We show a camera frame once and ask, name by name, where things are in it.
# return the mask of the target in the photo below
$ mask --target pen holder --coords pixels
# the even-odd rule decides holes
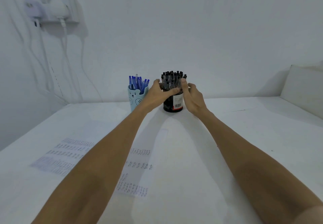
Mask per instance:
[[[147,95],[148,90],[149,90],[149,88],[147,86],[145,88],[145,91],[143,92],[143,94],[140,95],[139,89],[131,90],[131,89],[129,89],[129,86],[128,86],[128,95],[129,95],[129,102],[130,102],[131,111],[133,111],[136,108],[136,106],[138,106],[140,104],[140,102],[143,100],[145,95]]]
[[[164,110],[166,112],[180,112],[183,110],[183,91],[181,90],[176,95],[170,96],[164,101]]]

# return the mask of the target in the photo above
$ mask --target electrical outlet box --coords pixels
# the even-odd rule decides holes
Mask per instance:
[[[30,7],[30,5],[35,2],[40,6],[40,11],[42,13],[41,18],[39,19],[40,23],[60,23],[59,19],[51,14],[49,6],[51,0],[24,0],[26,7]],[[65,22],[79,23],[79,13],[76,0],[62,0],[62,2],[67,5],[69,10],[69,17],[65,19]]]

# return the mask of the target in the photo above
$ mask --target light blue cup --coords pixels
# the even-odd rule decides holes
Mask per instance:
[[[145,92],[142,95],[140,95],[139,89],[131,90],[131,89],[129,89],[129,86],[128,86],[128,95],[129,95],[129,102],[130,102],[131,111],[133,111],[136,108],[136,106],[138,106],[140,104],[140,102],[142,102],[143,98],[148,93],[148,89],[149,88],[147,86],[145,88]]]

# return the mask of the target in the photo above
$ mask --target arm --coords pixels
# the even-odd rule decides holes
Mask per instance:
[[[264,223],[292,223],[305,210],[323,206],[322,201],[284,166],[217,119],[206,108],[203,95],[194,84],[188,84],[185,79],[181,83],[188,111],[207,127]]]
[[[117,185],[144,117],[179,91],[175,88],[162,92],[156,79],[135,110],[100,140],[57,186],[33,224],[97,223]]]

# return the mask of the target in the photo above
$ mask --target table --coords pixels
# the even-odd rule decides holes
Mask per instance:
[[[225,124],[323,199],[323,120],[280,97],[206,99]],[[0,222],[27,224],[63,177],[29,165],[90,120],[118,123],[127,102],[64,107],[0,152]],[[167,129],[146,198],[114,194],[99,223],[261,223],[204,125],[186,108],[154,109],[138,134]]]

